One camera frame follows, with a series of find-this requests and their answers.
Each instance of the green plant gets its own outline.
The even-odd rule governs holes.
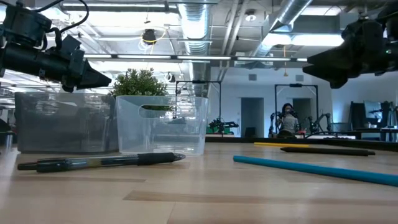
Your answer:
[[[125,96],[165,96],[167,94],[165,83],[161,83],[153,77],[154,69],[140,70],[139,72],[135,69],[129,68],[124,75],[119,75],[116,78],[116,83],[113,86],[113,90],[109,92],[110,95]],[[169,106],[143,106],[147,110],[170,110]]]

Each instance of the woman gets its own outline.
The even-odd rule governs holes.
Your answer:
[[[279,120],[279,123],[282,124],[280,127],[280,132],[278,137],[295,137],[296,127],[299,125],[298,119],[293,116],[293,106],[290,103],[285,103],[282,107],[282,119]]]

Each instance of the wooden table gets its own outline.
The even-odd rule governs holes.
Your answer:
[[[398,223],[398,188],[234,163],[233,155],[398,174],[398,153],[289,154],[278,147],[206,143],[174,164],[52,174],[19,172],[0,156],[1,224]]]

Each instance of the plastic container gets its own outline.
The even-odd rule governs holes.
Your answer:
[[[118,96],[116,107],[121,153],[203,154],[207,98]]]
[[[103,154],[118,151],[115,99],[87,93],[16,93],[18,150]]]

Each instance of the blue tube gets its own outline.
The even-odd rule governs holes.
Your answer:
[[[272,159],[261,159],[248,156],[234,156],[234,161],[398,187],[398,175],[392,174],[380,174],[376,172],[324,167],[302,164],[298,162],[276,161]]]

